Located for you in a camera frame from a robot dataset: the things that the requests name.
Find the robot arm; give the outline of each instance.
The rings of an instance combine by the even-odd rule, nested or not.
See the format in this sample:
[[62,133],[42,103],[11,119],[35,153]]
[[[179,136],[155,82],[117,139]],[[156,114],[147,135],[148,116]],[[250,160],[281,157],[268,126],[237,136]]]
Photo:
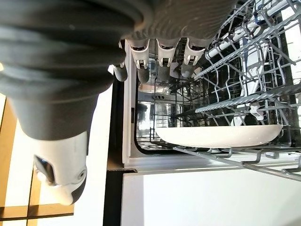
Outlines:
[[86,184],[88,133],[57,141],[29,139],[39,180],[61,204],[75,203]]

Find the wooden frame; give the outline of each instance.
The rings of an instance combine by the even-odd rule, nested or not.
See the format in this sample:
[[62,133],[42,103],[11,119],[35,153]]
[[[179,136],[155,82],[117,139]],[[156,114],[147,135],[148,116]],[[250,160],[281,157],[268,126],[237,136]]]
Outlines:
[[0,226],[3,221],[24,220],[27,226],[36,226],[37,219],[71,216],[74,205],[39,205],[41,183],[32,171],[31,188],[27,206],[5,206],[8,174],[16,130],[16,118],[6,99],[2,120],[0,121]]

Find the white plate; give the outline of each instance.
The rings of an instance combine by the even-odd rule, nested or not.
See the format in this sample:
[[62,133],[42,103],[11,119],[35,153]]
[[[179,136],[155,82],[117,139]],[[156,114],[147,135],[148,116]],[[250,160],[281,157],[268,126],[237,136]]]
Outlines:
[[278,136],[282,125],[156,128],[164,141],[182,146],[222,148],[263,145]]

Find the gray rubber object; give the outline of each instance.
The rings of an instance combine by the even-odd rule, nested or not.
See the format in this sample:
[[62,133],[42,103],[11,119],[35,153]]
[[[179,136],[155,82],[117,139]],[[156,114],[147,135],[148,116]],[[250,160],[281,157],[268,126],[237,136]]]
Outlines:
[[158,67],[158,78],[160,81],[167,81],[170,77],[170,67],[163,66],[163,67]]
[[124,67],[114,67],[114,73],[118,81],[127,80],[127,68]]
[[184,78],[191,78],[191,76],[193,74],[193,71],[194,71],[194,66],[193,65],[182,64],[182,66],[181,66],[181,75]]
[[130,40],[187,37],[197,46],[209,44],[237,0],[161,0],[154,4],[154,20],[128,35]]
[[150,71],[149,69],[137,69],[138,71],[138,79],[141,83],[147,83],[150,79]]
[[98,95],[124,61],[131,18],[83,0],[0,1],[0,92],[25,134],[60,140],[90,131]]

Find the dishwasher rack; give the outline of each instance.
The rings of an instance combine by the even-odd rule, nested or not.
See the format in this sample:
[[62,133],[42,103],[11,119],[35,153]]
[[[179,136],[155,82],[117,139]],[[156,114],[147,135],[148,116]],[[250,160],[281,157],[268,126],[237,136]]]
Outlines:
[[[287,9],[292,14],[283,18],[281,12]],[[301,84],[291,73],[291,66],[297,65],[301,58],[289,57],[285,39],[287,31],[300,29],[300,25],[299,1],[247,0],[232,11],[206,50],[209,64],[199,62],[199,73],[170,88],[181,97],[181,101],[175,99],[175,105],[181,106],[181,110],[170,116],[182,122],[181,126],[281,124],[283,129],[276,139],[261,146],[219,149],[227,154],[216,154],[212,148],[204,151],[177,146],[173,149],[301,181],[301,175],[296,174],[301,171],[298,115]],[[235,153],[253,153],[256,159],[234,161],[231,157]],[[276,170],[258,165],[262,156],[278,159],[280,153],[294,155],[297,167]]]

